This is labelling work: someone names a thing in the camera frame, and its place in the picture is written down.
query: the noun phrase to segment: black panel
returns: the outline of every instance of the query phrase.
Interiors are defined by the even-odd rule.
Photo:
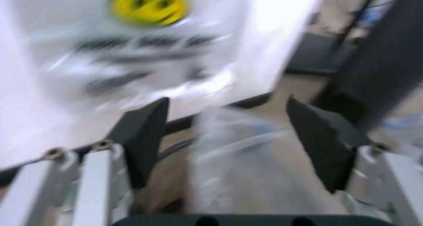
[[[114,226],[392,226],[361,216],[335,215],[156,215],[131,216]]]
[[[168,108],[169,98],[161,98],[139,110],[127,112],[106,137],[125,149],[129,178],[134,188],[147,184],[156,164]]]
[[[371,140],[338,113],[290,98],[287,112],[316,174],[333,193],[343,190],[354,165],[356,149]]]

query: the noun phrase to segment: transparent plastic bag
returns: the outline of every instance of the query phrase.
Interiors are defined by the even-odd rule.
[[[275,157],[290,133],[234,109],[213,109],[196,119],[198,140],[189,155],[187,211],[206,214],[317,214],[319,201]]]
[[[80,111],[126,110],[232,84],[243,1],[128,0],[120,4],[134,9],[127,13],[116,11],[116,0],[10,4],[47,89]]]

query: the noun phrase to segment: metal bolt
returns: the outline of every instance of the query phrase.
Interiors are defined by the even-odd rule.
[[[112,140],[101,140],[93,145],[94,151],[103,151],[103,150],[109,150],[113,147],[114,142]]]
[[[61,147],[52,148],[44,154],[43,159],[44,160],[58,161],[58,162],[63,161],[63,159],[64,159],[64,149],[61,148]]]

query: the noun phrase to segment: white packaging bag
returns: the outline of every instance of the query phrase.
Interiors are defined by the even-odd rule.
[[[47,89],[78,111],[209,95],[234,81],[245,0],[9,1]]]

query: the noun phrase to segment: yellow circular logo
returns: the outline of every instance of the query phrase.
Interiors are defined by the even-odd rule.
[[[171,25],[187,15],[186,0],[112,0],[112,12],[135,25]]]

